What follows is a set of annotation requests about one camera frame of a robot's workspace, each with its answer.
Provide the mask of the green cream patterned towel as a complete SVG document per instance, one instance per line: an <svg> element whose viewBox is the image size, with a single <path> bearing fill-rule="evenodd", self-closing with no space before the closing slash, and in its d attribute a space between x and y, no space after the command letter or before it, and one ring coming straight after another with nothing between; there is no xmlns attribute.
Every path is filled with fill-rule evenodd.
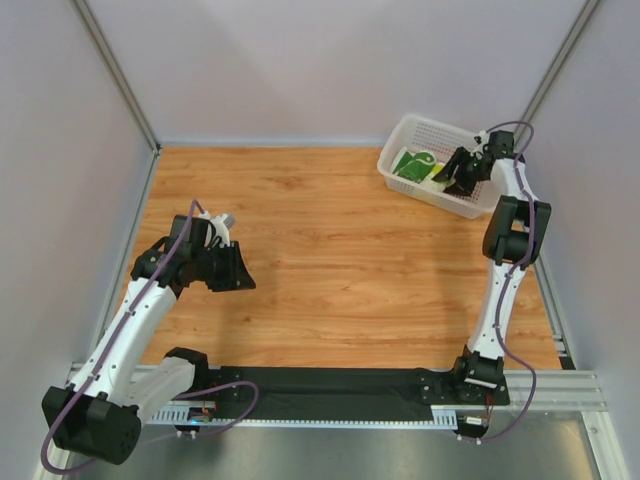
<svg viewBox="0 0 640 480"><path fill-rule="evenodd" d="M391 173L402 179L420 184L431 174L436 163L436 157L429 151L412 153L406 147L403 147L392 163Z"/></svg>

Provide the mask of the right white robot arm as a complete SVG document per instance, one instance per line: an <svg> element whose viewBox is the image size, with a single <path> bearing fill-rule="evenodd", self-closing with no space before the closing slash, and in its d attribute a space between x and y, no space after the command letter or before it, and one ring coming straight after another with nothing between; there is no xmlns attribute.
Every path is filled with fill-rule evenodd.
<svg viewBox="0 0 640 480"><path fill-rule="evenodd" d="M461 382L495 390L504 379L506 332L519 286L537 260L552 207L532 192L523 148L498 124L474 137L476 147L459 147L433 181L448 195L469 197L491 183L499 193L485 232L482 253L489 261L488 283L474 333L454 365Z"/></svg>

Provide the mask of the yellow lime patterned towel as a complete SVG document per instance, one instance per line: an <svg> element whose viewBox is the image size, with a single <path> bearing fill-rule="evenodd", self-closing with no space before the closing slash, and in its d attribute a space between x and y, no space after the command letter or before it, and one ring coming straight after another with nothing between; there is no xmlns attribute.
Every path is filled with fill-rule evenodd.
<svg viewBox="0 0 640 480"><path fill-rule="evenodd" d="M448 167L445 163L438 162L427 174L422 185L434 191L444 192L455 184L455 171L455 167Z"/></svg>

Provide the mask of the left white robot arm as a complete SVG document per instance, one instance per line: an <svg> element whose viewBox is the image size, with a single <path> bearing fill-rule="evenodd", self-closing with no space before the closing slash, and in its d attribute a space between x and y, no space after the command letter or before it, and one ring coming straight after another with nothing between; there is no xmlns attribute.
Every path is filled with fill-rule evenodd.
<svg viewBox="0 0 640 480"><path fill-rule="evenodd" d="M139 380L133 375L151 337L185 289L202 283L215 293L249 290L256 284L230 237L229 214L175 216L168 235L135 261L114 320L82 368L64 387L50 387L41 407L49 431L41 462L51 445L120 465L135 449L144 425L172 400L195 399L253 382L214 383L206 354L175 347Z"/></svg>

